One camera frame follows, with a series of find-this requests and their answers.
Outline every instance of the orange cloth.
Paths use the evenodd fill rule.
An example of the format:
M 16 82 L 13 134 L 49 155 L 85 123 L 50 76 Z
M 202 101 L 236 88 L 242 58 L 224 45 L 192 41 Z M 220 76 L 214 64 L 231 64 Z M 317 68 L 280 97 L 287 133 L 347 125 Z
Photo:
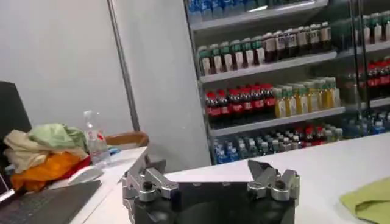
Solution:
M 48 181 L 62 177 L 80 160 L 80 157 L 68 152 L 50 154 L 44 163 L 31 167 L 21 174 L 12 175 L 13 188 L 17 191 L 24 186 L 27 191 L 40 191 Z

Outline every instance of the laptop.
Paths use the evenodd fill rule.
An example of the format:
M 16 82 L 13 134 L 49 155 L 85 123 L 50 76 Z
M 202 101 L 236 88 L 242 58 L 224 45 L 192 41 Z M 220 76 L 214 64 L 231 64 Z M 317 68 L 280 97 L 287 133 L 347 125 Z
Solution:
M 29 118 L 13 83 L 0 81 L 0 224 L 69 223 L 100 186 L 92 181 L 28 194 L 15 192 L 5 174 L 9 166 L 4 137 L 12 130 L 28 132 Z

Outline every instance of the white wall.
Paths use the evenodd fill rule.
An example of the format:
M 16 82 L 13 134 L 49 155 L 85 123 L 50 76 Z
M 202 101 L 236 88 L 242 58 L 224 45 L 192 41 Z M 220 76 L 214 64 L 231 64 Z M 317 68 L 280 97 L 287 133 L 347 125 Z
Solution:
M 106 0 L 0 1 L 0 80 L 16 83 L 33 124 L 131 131 Z
M 182 0 L 114 0 L 141 129 L 167 170 L 210 165 Z

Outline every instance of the white table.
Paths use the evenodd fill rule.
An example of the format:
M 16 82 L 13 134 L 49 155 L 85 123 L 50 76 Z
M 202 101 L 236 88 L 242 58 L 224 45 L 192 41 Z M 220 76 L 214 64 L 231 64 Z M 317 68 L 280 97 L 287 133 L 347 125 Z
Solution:
M 390 176 L 390 133 L 255 158 L 301 176 L 296 224 L 364 223 L 339 202 L 342 194 Z M 170 173 L 172 181 L 250 181 L 247 161 Z M 86 224 L 130 223 L 118 184 Z
M 104 174 L 97 179 L 100 180 L 102 184 L 75 218 L 72 219 L 71 224 L 81 224 L 86 221 L 106 196 L 113 191 L 124 172 L 133 165 L 135 160 L 145 151 L 145 149 L 146 147 L 123 150 L 118 154 L 111 156 L 111 164 L 103 169 Z M 67 186 L 67 180 L 53 184 L 50 189 L 63 186 Z

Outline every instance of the chair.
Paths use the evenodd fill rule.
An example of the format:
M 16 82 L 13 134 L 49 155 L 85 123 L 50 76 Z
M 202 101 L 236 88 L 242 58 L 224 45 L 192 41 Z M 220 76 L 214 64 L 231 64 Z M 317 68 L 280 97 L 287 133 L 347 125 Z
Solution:
M 141 131 L 127 132 L 105 137 L 108 145 L 136 144 L 136 147 L 144 147 L 149 144 L 149 137 Z

